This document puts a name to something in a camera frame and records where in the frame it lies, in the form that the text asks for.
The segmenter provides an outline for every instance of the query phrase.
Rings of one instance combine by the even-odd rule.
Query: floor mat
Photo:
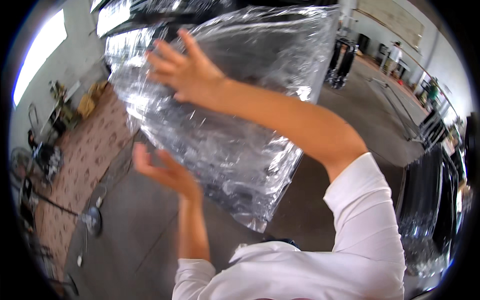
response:
[[[52,201],[75,212],[83,210],[113,158],[132,138],[126,117],[124,104],[108,85],[89,118],[57,143],[64,165],[52,184]],[[61,279],[77,220],[44,202],[39,203],[35,217],[40,242],[50,247],[55,277]]]

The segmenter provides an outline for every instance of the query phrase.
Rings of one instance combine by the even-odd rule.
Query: window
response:
[[[67,32],[65,31],[63,21],[63,10],[61,10],[43,26],[25,57],[13,91],[15,106],[20,102],[28,84],[32,81],[38,69],[66,38]]]

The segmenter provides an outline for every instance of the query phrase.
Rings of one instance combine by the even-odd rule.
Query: hand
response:
[[[152,166],[150,153],[142,143],[133,146],[133,164],[135,169],[175,190],[188,201],[200,202],[203,199],[202,188],[195,181],[193,175],[182,165],[177,163],[165,150],[157,149],[156,153],[166,168]]]
[[[195,39],[185,29],[178,31],[188,55],[174,50],[164,40],[156,40],[154,45],[162,55],[147,52],[146,58],[152,64],[147,77],[173,88],[179,102],[192,102],[216,110],[212,95],[222,84],[225,75],[202,52]]]

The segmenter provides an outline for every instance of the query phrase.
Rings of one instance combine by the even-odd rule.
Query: wall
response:
[[[341,0],[340,4],[342,5],[342,12],[344,14],[351,15],[358,19],[354,29],[358,33],[370,38],[367,50],[368,55],[376,56],[380,43],[390,46],[391,41],[401,41],[403,51],[411,55],[426,68],[428,73],[437,77],[442,89],[444,84],[448,86],[451,91],[450,94],[447,93],[448,99],[452,102],[457,113],[465,119],[473,110],[473,100],[468,76],[461,64],[460,58],[447,39],[439,33],[435,24],[419,9],[407,0],[393,1],[412,14],[425,26],[418,51],[370,17],[355,11],[351,11],[349,14],[349,10],[356,8],[357,0]],[[407,55],[403,55],[402,60],[411,68],[411,72],[406,73],[403,79],[407,80],[409,84],[417,83],[422,74],[422,70]]]
[[[98,64],[95,65],[95,63],[104,53],[105,42],[96,35],[96,16],[90,14],[90,1],[67,0],[61,5],[67,38],[40,67],[12,113],[10,151],[18,146],[29,149],[27,132],[31,125],[28,119],[28,107],[31,103],[36,105],[40,122],[48,118],[55,104],[48,90],[50,80],[59,80],[68,88],[77,80],[92,81],[101,74],[96,68]],[[83,90],[80,90],[75,94],[74,102],[78,102],[82,92]]]

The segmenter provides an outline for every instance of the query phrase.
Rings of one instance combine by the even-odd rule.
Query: concrete floor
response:
[[[405,139],[405,130],[391,105],[365,80],[372,76],[381,78],[382,74],[356,60],[344,89],[333,90],[324,84],[318,104],[343,117],[359,132],[390,184],[396,202],[403,166],[419,157],[423,149]],[[408,109],[421,120],[421,110],[414,105]],[[146,139],[139,133],[134,140]],[[101,236],[88,238],[87,249],[85,228],[80,223],[72,236],[65,274],[74,279],[79,299],[171,298],[177,268],[176,195],[132,169],[131,149],[130,143],[120,152],[102,184],[93,191],[92,205],[105,193],[103,186],[107,186],[101,207]],[[217,271],[228,266],[238,244],[259,242],[266,236],[292,238],[305,251],[331,250],[335,238],[333,216],[322,200],[328,184],[323,166],[304,156],[264,234],[247,229],[205,201],[211,257]],[[80,253],[82,267],[77,266]]]

